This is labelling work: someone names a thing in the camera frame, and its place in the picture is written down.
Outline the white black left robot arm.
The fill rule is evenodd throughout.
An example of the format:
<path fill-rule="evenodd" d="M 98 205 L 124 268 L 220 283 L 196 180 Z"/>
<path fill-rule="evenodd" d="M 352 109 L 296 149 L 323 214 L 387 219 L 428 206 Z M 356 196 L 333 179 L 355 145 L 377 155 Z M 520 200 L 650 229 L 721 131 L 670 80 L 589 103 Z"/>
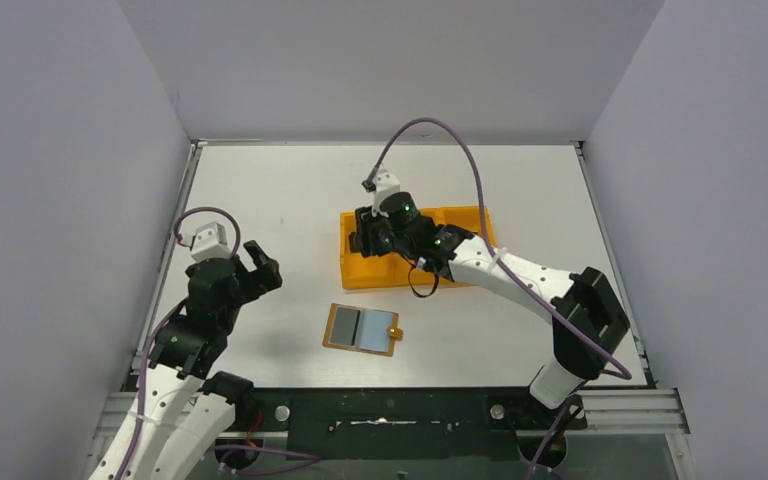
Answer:
<path fill-rule="evenodd" d="M 237 411 L 251 405 L 251 381 L 211 369 L 241 307 L 283 280 L 256 241 L 243 248 L 252 270 L 228 250 L 187 268 L 187 295 L 152 331 L 135 399 L 91 478 L 184 479 Z"/>

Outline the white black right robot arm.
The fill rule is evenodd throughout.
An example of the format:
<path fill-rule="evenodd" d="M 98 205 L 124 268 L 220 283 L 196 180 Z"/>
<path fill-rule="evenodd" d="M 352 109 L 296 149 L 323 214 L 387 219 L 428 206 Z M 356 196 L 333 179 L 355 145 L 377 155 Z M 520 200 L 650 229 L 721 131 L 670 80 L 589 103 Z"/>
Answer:
<path fill-rule="evenodd" d="M 347 239 L 363 257 L 395 254 L 436 280 L 481 287 L 543 316 L 552 329 L 552 355 L 529 393 L 546 408 L 558 408 L 598 379 L 630 330 L 611 283 L 595 268 L 556 270 L 510 254 L 477 232 L 436 222 L 407 192 L 353 216 Z"/>

